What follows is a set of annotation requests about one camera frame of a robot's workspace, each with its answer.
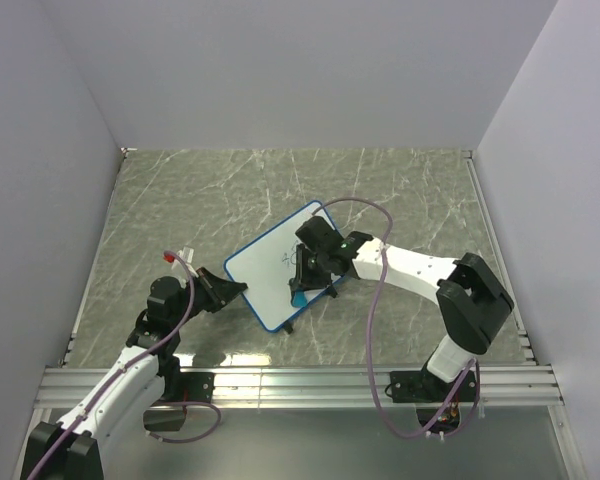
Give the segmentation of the blue whiteboard eraser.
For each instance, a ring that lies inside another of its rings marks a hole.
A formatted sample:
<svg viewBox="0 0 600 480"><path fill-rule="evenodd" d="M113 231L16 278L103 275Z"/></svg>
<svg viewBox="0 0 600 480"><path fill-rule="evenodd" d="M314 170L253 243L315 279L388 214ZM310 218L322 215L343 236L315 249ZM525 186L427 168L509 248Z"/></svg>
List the blue whiteboard eraser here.
<svg viewBox="0 0 600 480"><path fill-rule="evenodd" d="M306 298L304 291L295 291L292 293L291 297L291 305L294 308L303 309L308 305L308 300Z"/></svg>

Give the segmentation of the blue framed small whiteboard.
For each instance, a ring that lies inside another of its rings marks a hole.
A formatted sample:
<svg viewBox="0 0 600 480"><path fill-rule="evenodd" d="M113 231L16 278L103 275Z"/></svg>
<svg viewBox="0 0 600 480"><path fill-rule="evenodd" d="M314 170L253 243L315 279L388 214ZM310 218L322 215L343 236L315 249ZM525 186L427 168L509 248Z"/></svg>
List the blue framed small whiteboard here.
<svg viewBox="0 0 600 480"><path fill-rule="evenodd" d="M296 230L313 212L336 226L322 206L323 203L318 200L307 203L224 262L224 270L232 281L248 285L243 297L260 324L270 333L284 331L285 322L292 324L296 317L326 294L323 290L307 291L308 305L303 309L294 308L288 284L295 274L296 246L300 243L295 236Z"/></svg>

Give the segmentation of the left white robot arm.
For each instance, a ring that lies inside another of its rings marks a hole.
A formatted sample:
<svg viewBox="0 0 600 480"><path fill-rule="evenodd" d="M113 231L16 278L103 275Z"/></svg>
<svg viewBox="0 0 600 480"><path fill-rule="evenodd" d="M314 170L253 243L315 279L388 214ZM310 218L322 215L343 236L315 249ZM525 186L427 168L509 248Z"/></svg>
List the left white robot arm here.
<svg viewBox="0 0 600 480"><path fill-rule="evenodd" d="M186 404L180 329L201 312L215 313L247 290L201 267L186 282L155 280L118 359L72 410L54 423L40 422L26 443L23 479L101 479L107 456L124 432L155 403Z"/></svg>

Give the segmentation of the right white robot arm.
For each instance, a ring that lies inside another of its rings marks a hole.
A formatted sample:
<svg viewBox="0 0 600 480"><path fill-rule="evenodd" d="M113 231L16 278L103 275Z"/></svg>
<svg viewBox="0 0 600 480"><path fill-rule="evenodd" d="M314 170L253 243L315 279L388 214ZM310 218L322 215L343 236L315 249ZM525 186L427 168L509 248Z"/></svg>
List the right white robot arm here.
<svg viewBox="0 0 600 480"><path fill-rule="evenodd" d="M310 291L335 297L336 277L389 284L438 306L445 335L420 373L392 381L389 396L395 402L446 398L462 369L488 351L513 311L511 296L477 254L459 259L428 256L357 231L342 236L332 229L312 233L302 227L296 236L296 271L289 281L294 308L308 306Z"/></svg>

